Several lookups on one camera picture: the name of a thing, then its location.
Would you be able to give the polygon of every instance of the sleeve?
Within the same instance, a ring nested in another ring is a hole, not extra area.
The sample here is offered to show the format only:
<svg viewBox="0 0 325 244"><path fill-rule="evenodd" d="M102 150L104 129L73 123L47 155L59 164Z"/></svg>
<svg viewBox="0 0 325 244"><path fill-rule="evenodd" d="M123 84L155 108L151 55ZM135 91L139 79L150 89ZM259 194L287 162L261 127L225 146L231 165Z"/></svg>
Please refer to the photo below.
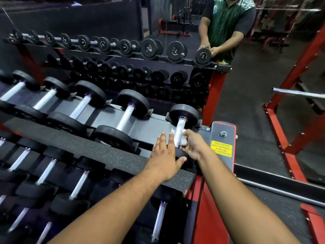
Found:
<svg viewBox="0 0 325 244"><path fill-rule="evenodd" d="M214 1L209 1L203 10L202 17L207 17L209 20L212 20L213 15Z"/></svg>
<svg viewBox="0 0 325 244"><path fill-rule="evenodd" d="M242 34L244 34L244 36L246 36L250 28L254 24L255 16L256 16L255 7L252 7L246 10L245 12L243 12L239 16L234 32L241 32Z"/></svg>

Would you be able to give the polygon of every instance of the left hand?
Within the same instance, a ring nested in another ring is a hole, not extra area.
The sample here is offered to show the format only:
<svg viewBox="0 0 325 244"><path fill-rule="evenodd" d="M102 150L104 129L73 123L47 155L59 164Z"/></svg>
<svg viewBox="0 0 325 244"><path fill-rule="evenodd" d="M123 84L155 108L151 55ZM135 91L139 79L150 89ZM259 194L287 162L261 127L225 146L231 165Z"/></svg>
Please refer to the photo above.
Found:
<svg viewBox="0 0 325 244"><path fill-rule="evenodd" d="M167 146L166 134L162 132L152 148L152 153L144 171L154 173L157 177L161 177L162 182L169 181L176 175L185 161L186 157L180 157L175 161L174 134L169 134Z"/></svg>
<svg viewBox="0 0 325 244"><path fill-rule="evenodd" d="M213 58L219 53L219 47L212 47L210 51L211 51L211 58Z"/></svg>

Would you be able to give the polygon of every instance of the hand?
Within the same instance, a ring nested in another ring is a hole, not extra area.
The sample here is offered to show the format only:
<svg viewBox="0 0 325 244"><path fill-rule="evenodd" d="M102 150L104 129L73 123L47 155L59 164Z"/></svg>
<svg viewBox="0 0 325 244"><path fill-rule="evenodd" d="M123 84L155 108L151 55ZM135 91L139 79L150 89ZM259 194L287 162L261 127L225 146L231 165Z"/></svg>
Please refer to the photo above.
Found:
<svg viewBox="0 0 325 244"><path fill-rule="evenodd" d="M185 151L193 160L199 160L204 152L211 150L201 135L192 130L187 129L183 135L187 137L187 146L180 149Z"/></svg>
<svg viewBox="0 0 325 244"><path fill-rule="evenodd" d="M211 45L209 40L202 40L199 49L201 48L209 48L211 49Z"/></svg>
<svg viewBox="0 0 325 244"><path fill-rule="evenodd" d="M219 53L219 47L212 47L210 51L211 51L211 58L213 58Z"/></svg>
<svg viewBox="0 0 325 244"><path fill-rule="evenodd" d="M169 134L167 146L166 134L162 132L152 148L144 170L155 173L158 177L161 176L161 182L169 181L176 175L186 159L186 157L180 157L175 161L174 134L172 132Z"/></svg>

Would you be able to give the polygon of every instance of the yellow warning label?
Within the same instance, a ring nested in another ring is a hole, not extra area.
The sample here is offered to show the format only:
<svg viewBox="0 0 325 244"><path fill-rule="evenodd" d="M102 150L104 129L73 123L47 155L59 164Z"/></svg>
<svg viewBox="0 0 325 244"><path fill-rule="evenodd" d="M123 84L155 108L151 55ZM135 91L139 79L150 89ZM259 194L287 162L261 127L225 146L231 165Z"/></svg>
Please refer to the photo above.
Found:
<svg viewBox="0 0 325 244"><path fill-rule="evenodd" d="M231 157L232 156L232 145L221 143L218 141L211 141L211 149L220 155Z"/></svg>

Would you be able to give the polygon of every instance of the forearm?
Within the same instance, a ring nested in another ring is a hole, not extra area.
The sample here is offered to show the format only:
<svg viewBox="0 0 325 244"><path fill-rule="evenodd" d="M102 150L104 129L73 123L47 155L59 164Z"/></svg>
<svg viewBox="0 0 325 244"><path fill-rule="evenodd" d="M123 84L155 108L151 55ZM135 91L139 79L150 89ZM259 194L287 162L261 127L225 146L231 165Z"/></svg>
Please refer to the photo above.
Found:
<svg viewBox="0 0 325 244"><path fill-rule="evenodd" d="M242 38L240 37L231 37L227 41L225 41L222 45L218 47L218 53L226 52L231 50L232 48L236 47Z"/></svg>
<svg viewBox="0 0 325 244"><path fill-rule="evenodd" d="M235 244L298 244L286 225L206 148L199 165Z"/></svg>
<svg viewBox="0 0 325 244"><path fill-rule="evenodd" d="M145 204L161 184L145 170L109 194L61 231L50 244L121 243Z"/></svg>
<svg viewBox="0 0 325 244"><path fill-rule="evenodd" d="M199 36L202 41L209 41L208 38L208 26L205 23L200 23L199 25Z"/></svg>

